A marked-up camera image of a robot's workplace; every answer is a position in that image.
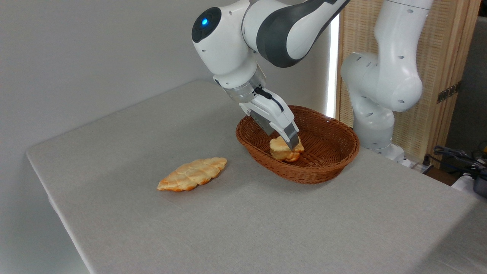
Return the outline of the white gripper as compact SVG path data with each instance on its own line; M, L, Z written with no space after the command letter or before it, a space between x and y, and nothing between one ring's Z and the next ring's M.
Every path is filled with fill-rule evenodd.
M269 90L239 90L239 106L270 136L279 132L294 151L299 145L299 129L294 114L283 99Z

